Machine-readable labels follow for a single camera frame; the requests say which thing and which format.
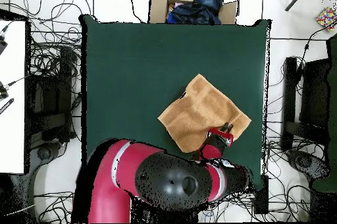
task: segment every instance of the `white table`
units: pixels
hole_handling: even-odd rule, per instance
[[[0,20],[0,30],[9,22]],[[0,55],[0,81],[4,85],[25,76],[25,24],[13,22],[6,31],[8,43]],[[0,115],[0,173],[24,172],[24,80],[7,91],[9,96],[0,101],[4,106],[14,102]]]

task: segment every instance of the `cardboard box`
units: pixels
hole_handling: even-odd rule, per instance
[[[149,23],[165,23],[169,4],[191,3],[193,0],[150,0]],[[236,23],[236,9],[238,2],[224,4],[219,10],[219,20],[221,24]]]

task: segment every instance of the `tan towel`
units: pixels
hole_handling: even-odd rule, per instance
[[[199,149],[212,127],[233,124],[230,132],[237,139],[251,122],[200,74],[187,85],[184,96],[170,104],[158,119],[182,152]]]

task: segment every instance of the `green tabletop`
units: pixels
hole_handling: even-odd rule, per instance
[[[115,137],[183,154],[157,117],[202,74],[251,124],[226,158],[261,186],[268,20],[255,26],[99,23],[81,17],[86,42],[87,154]]]

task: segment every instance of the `white floor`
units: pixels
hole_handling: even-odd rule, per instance
[[[37,13],[39,9],[40,0],[27,0],[29,3],[29,11]],[[53,7],[62,3],[64,0],[42,0],[41,11],[38,14],[40,18],[50,18],[51,10]],[[331,6],[336,9],[337,0],[298,0],[298,2],[286,12],[284,9],[291,0],[240,0],[240,15],[237,17],[237,24],[252,25],[256,20],[261,17],[264,19],[272,20],[271,28],[271,42],[270,42],[270,73],[269,84],[277,83],[281,80],[282,74],[280,68],[286,57],[303,55],[304,45],[310,35],[316,30],[321,29],[315,18],[320,12],[327,6]],[[8,3],[9,0],[0,0],[0,3]],[[72,3],[72,0],[65,0],[66,3]],[[80,25],[77,17],[79,14],[93,14],[100,22],[139,22],[132,14],[132,6],[130,0],[74,0],[74,4],[77,4],[79,8],[75,6],[69,7],[58,19],[60,22],[67,23],[54,23],[54,30],[60,32],[67,32],[70,27],[74,27],[75,30],[80,29]],[[147,22],[149,0],[133,0],[134,12],[139,18]],[[11,0],[11,3],[16,3],[21,7],[24,6],[24,0]],[[7,5],[0,5],[0,9],[9,9]],[[16,13],[23,13],[22,10],[16,9],[14,5],[10,7],[10,10]],[[55,7],[53,10],[53,16],[58,13],[59,7]],[[45,25],[38,24],[38,30],[48,31],[51,28],[51,23],[46,22]],[[333,33],[325,31],[319,32],[314,36],[314,40],[309,44],[309,50],[306,53],[305,60],[312,61],[315,59],[322,59],[327,57],[326,45],[324,40],[333,36]],[[37,42],[42,42],[40,33],[33,33],[34,39]],[[80,91],[80,83],[78,82],[75,87],[75,92]],[[282,85],[269,88],[269,102],[282,96]],[[272,103],[268,107],[268,112],[273,113],[280,110],[282,107],[282,100],[278,100]],[[81,115],[81,105],[74,112],[74,115]],[[281,121],[281,112],[268,115],[268,121]],[[297,118],[299,114],[299,106],[297,106]],[[80,118],[74,118],[74,127],[80,137],[81,125]],[[280,124],[273,123],[268,126],[280,132]],[[270,130],[267,131],[267,136],[277,136]],[[317,155],[321,155],[318,150],[315,152]],[[48,165],[44,165],[38,173],[35,185],[35,194],[44,194],[48,192],[61,192],[61,191],[74,191],[76,187],[76,177],[80,167],[81,158],[81,143],[78,139],[73,139],[69,144],[64,156],[56,159]],[[293,170],[285,161],[281,159],[277,163],[269,163],[269,171],[275,176],[279,176],[279,179],[284,183],[284,186],[289,188],[294,184],[302,184],[307,186],[307,181],[303,174]],[[276,194],[282,194],[282,186],[278,180],[273,180],[273,175],[269,174],[269,190],[270,196]],[[309,201],[309,193],[304,189],[295,188],[291,191],[290,196],[295,201],[301,199],[306,202]],[[270,209],[283,208],[285,206],[284,196],[279,196],[280,200],[273,198],[273,201],[280,203],[270,203]],[[239,206],[229,205],[223,203],[220,205],[219,210],[226,211],[219,217],[219,222],[243,222],[251,221],[251,217],[248,212]],[[47,206],[46,202],[38,202],[36,209],[38,212],[42,212]],[[274,216],[282,221],[285,221],[288,216],[281,213],[274,214]],[[205,216],[200,214],[200,221],[205,221]],[[301,215],[301,220],[306,220],[307,215],[304,213]],[[214,217],[208,214],[206,222],[214,221]]]

